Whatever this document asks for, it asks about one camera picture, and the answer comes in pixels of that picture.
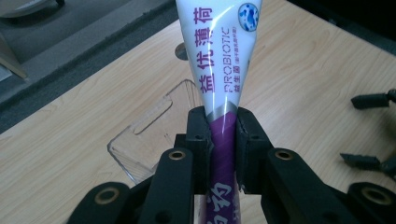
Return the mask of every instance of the toothpaste tube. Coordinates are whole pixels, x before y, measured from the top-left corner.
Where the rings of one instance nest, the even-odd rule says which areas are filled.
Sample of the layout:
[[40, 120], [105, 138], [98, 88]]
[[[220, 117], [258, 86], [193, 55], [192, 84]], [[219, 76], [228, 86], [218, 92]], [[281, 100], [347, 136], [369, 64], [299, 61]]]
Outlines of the toothpaste tube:
[[262, 0], [177, 0], [195, 84], [212, 132], [208, 223], [240, 223], [234, 173], [236, 113], [256, 42]]

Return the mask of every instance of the clear plastic holder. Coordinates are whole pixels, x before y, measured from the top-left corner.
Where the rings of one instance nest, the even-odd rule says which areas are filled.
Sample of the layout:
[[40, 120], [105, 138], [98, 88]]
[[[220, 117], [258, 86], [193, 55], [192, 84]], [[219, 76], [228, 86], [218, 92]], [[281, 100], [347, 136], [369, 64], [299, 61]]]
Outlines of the clear plastic holder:
[[185, 133], [189, 111], [202, 105], [194, 83], [183, 80], [141, 118], [119, 133], [107, 150], [135, 184], [154, 175], [165, 150]]

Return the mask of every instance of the wooden table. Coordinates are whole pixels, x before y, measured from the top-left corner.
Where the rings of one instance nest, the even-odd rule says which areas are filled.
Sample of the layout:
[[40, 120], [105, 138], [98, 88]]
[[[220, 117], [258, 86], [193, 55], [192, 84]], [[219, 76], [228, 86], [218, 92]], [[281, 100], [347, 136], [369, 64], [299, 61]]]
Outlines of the wooden table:
[[[241, 106], [276, 147], [297, 151], [322, 180], [346, 191], [390, 178], [346, 166], [340, 152], [396, 146], [395, 107], [359, 111], [350, 99], [396, 87], [396, 58], [283, 0], [263, 4]], [[191, 78], [175, 56], [178, 21], [0, 136], [2, 223], [64, 223], [93, 187], [132, 181], [106, 144], [176, 83]], [[244, 223], [262, 223], [260, 197], [242, 196]]]

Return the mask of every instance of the black metal bracket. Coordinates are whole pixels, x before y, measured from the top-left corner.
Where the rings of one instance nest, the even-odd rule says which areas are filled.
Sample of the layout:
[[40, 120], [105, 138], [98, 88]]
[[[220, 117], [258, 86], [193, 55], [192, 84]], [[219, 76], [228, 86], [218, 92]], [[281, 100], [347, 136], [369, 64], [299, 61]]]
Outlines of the black metal bracket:
[[[189, 113], [186, 134], [165, 151], [151, 178], [129, 189], [92, 189], [68, 223], [192, 223], [193, 195], [208, 188], [210, 130], [202, 107]], [[237, 182], [262, 196], [268, 223], [391, 223], [396, 195], [370, 183], [347, 194], [325, 185], [295, 152], [274, 148], [254, 115], [239, 108], [235, 139]]]

